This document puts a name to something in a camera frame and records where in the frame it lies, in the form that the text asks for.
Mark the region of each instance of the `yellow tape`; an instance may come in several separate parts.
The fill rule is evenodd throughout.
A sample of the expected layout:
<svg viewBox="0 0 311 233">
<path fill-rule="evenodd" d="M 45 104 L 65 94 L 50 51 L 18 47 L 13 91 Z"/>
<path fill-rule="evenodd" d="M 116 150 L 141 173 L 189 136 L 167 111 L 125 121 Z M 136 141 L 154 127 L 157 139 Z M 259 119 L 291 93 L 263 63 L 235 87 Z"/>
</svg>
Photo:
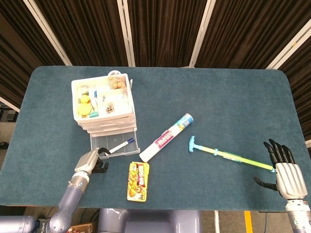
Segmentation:
<svg viewBox="0 0 311 233">
<path fill-rule="evenodd" d="M 253 233 L 252 218 L 250 211 L 244 211 L 246 233 Z"/>
</svg>

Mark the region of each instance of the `floor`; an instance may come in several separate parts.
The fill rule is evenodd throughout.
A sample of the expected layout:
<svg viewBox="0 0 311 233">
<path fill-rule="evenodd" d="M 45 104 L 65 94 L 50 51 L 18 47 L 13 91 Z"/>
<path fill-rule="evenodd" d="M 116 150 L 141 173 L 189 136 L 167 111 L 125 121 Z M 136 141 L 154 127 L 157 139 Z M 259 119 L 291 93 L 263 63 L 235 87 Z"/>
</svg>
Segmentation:
<svg viewBox="0 0 311 233">
<path fill-rule="evenodd" d="M 15 123 L 2 123 L 0 122 L 0 142 L 9 142 L 12 133 L 15 128 Z M 0 169 L 5 158 L 6 151 L 0 150 Z M 24 215 L 33 215 L 35 217 L 43 216 L 48 217 L 55 214 L 57 207 L 47 206 L 32 206 L 27 207 Z M 16 207 L 4 207 L 0 208 L 1 215 L 16 215 Z M 286 213 L 259 213 L 252 211 L 252 226 L 253 233 L 264 233 L 266 224 L 266 215 L 268 216 L 266 233 L 292 233 L 291 226 Z M 87 223 L 96 221 L 98 217 L 98 209 L 96 208 L 78 208 L 72 219 L 72 224 L 77 225 L 79 223 Z M 219 223 L 221 233 L 246 233 L 245 218 L 243 211 L 220 211 L 219 212 Z M 202 226 L 203 233 L 214 233 L 214 212 L 213 211 L 202 211 Z"/>
</svg>

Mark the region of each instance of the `blue marker cap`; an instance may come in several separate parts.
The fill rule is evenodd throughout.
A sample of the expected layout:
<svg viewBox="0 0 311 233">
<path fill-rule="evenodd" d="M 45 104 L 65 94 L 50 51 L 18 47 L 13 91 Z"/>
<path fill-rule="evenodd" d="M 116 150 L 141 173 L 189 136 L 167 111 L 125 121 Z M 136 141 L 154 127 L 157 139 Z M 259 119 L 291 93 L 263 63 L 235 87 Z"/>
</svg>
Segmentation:
<svg viewBox="0 0 311 233">
<path fill-rule="evenodd" d="M 130 138 L 127 140 L 127 142 L 130 144 L 131 142 L 134 142 L 134 138 Z"/>
</svg>

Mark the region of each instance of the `white tube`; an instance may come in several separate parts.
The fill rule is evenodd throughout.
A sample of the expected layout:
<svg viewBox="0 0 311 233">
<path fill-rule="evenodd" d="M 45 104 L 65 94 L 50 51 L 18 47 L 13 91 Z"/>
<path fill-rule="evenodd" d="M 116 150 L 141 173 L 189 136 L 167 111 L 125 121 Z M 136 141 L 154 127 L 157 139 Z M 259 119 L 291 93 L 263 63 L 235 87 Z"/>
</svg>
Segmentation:
<svg viewBox="0 0 311 233">
<path fill-rule="evenodd" d="M 156 139 L 147 149 L 140 153 L 140 158 L 145 163 L 155 156 L 163 147 L 173 140 L 180 132 L 193 122 L 190 114 L 186 113 L 167 131 L 165 131 L 158 139 Z"/>
</svg>

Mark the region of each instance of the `teal table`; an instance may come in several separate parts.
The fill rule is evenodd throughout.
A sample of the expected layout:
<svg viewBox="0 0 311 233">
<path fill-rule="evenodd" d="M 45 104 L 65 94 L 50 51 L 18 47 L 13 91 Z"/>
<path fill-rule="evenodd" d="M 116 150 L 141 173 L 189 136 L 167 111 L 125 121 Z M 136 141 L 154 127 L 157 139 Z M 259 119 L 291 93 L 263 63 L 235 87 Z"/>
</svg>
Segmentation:
<svg viewBox="0 0 311 233">
<path fill-rule="evenodd" d="M 279 70 L 130 67 L 39 67 L 31 78 L 0 172 L 1 205 L 56 206 L 89 134 L 74 121 L 71 81 L 127 73 L 133 82 L 138 145 L 147 148 L 185 113 L 194 122 L 150 160 L 145 203 L 126 200 L 129 164 L 138 155 L 110 158 L 92 174 L 80 207 L 285 211 L 267 170 L 196 150 L 188 141 L 270 163 L 263 141 L 287 145 L 311 188 L 311 161 L 286 76 Z"/>
</svg>

